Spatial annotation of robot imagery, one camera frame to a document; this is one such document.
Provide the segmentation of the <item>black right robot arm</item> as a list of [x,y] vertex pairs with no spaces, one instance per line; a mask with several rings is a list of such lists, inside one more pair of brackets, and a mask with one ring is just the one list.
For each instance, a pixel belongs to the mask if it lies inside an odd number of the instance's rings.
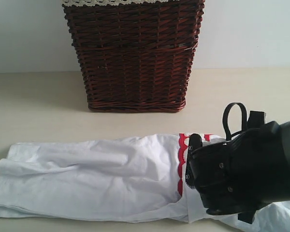
[[290,201],[290,121],[260,123],[211,145],[194,133],[188,146],[186,183],[207,214],[252,223],[257,210]]

